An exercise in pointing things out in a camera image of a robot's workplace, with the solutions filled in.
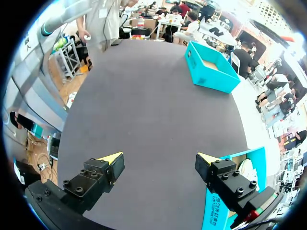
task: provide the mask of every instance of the chair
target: chair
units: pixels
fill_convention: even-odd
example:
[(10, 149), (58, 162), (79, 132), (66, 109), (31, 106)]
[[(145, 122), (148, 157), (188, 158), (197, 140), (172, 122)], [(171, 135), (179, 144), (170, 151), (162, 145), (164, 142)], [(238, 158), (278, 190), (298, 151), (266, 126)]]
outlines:
[(266, 77), (266, 73), (263, 70), (263, 66), (262, 65), (258, 65), (255, 68), (255, 71), (249, 75), (248, 79), (249, 82), (252, 84), (253, 87), (255, 87), (256, 85), (259, 86), (259, 83), (261, 81), (263, 81)]
[(231, 52), (230, 57), (231, 57), (231, 64), (234, 63), (236, 66), (238, 66), (237, 74), (239, 75), (239, 70), (241, 65), (240, 59), (233, 52)]

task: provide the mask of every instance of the black shirt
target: black shirt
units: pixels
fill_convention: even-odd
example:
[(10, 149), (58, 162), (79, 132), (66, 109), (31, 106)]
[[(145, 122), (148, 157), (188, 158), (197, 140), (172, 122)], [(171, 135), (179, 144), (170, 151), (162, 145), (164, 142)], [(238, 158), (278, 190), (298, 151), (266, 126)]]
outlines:
[(173, 12), (174, 9), (178, 10), (179, 13), (182, 13), (182, 8), (180, 6), (173, 6), (171, 12)]
[[(239, 75), (243, 78), (247, 78), (248, 76), (248, 67), (251, 67), (252, 65), (252, 58), (251, 56), (243, 49), (235, 49), (234, 54), (239, 58), (240, 60), (240, 70)], [(238, 67), (233, 63), (232, 67), (237, 72)]]
[(191, 22), (189, 20), (186, 21), (186, 23), (184, 23), (184, 25), (182, 25), (182, 27), (187, 27)]
[(298, 145), (298, 144), (301, 144), (303, 143), (303, 141), (306, 139), (307, 137), (307, 131), (304, 130), (304, 131), (301, 131), (299, 133), (297, 133), (299, 135), (299, 137), (301, 138), (300, 140), (299, 139), (296, 139), (296, 143), (295, 145)]
[(163, 10), (158, 10), (155, 14), (158, 14), (158, 15), (161, 15), (161, 14), (163, 14), (164, 13), (164, 11)]

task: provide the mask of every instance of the cardboard box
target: cardboard box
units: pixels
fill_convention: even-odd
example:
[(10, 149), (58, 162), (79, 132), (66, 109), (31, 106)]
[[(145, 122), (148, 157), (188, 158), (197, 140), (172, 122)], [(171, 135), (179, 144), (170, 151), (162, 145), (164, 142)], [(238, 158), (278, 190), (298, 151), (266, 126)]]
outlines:
[[(138, 20), (139, 19), (133, 19), (132, 20), (132, 27), (135, 27), (135, 26), (138, 25)], [(151, 32), (152, 32), (156, 27), (156, 22), (157, 22), (157, 20), (155, 20), (155, 19), (145, 19), (144, 28), (149, 28), (149, 29), (151, 29)], [(155, 34), (152, 33), (150, 38), (155, 38)]]

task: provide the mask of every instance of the woman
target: woman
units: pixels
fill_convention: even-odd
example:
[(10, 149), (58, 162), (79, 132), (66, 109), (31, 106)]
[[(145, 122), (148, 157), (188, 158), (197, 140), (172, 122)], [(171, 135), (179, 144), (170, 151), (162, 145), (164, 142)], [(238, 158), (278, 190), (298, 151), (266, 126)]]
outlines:
[(150, 16), (155, 16), (155, 12), (157, 10), (157, 2), (154, 1), (151, 5), (148, 6), (147, 8), (147, 14)]

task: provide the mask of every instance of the cable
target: cable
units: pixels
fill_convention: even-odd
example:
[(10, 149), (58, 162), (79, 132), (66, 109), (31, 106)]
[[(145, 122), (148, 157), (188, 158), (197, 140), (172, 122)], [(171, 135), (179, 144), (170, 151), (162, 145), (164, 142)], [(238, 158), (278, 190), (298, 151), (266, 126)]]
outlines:
[(23, 94), (21, 93), (20, 88), (19, 88), (18, 85), (16, 84), (16, 81), (15, 81), (15, 79), (14, 79), (13, 76), (12, 76), (12, 80), (13, 80), (15, 86), (17, 87), (17, 89), (18, 89), (18, 91), (19, 91), (19, 93), (20, 93), (22, 99), (23, 99), (24, 102), (26, 103), (26, 105), (27, 105), (37, 116), (39, 116), (42, 120), (44, 120), (47, 124), (49, 124), (51, 127), (54, 127), (52, 124), (50, 124), (48, 121), (46, 121), (46, 120), (45, 120), (44, 118), (42, 118), (40, 115), (38, 115), (38, 113), (35, 112), (35, 111), (29, 106), (28, 102), (25, 100)]
[(115, 3), (115, 0), (113, 1), (113, 3), (112, 3), (112, 5), (111, 5), (111, 7), (110, 7), (108, 13), (106, 14), (106, 20), (105, 20), (105, 24), (104, 24), (104, 28), (103, 28), (103, 33), (104, 33), (105, 40), (106, 40), (106, 34), (105, 34), (106, 21), (107, 21), (107, 17), (109, 16), (110, 11), (111, 11), (111, 9), (112, 9), (114, 3)]
[(273, 218), (273, 219), (268, 219), (268, 220), (265, 220), (265, 221), (262, 221), (262, 222), (258, 222), (258, 223), (254, 223), (254, 224), (249, 224), (247, 225), (246, 227), (244, 228), (241, 228), (239, 230), (247, 230), (247, 229), (252, 229), (254, 227), (257, 227), (257, 226), (260, 226), (260, 225), (263, 225), (263, 224), (268, 224), (268, 223), (278, 223), (280, 220), (278, 218)]
[(172, 25), (171, 25), (171, 41), (172, 41), (172, 43), (174, 42), (173, 33), (172, 33)]

